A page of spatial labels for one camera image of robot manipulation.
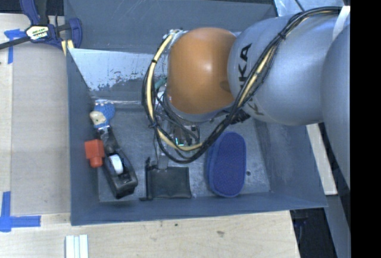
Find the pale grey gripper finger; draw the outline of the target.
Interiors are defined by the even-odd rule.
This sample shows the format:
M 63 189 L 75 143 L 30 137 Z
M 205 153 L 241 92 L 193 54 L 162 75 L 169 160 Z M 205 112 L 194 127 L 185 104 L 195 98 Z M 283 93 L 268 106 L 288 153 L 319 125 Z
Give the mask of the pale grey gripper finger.
M 166 170 L 168 168 L 168 162 L 169 158 L 165 153 L 160 153 L 158 155 L 157 167 L 159 170 Z

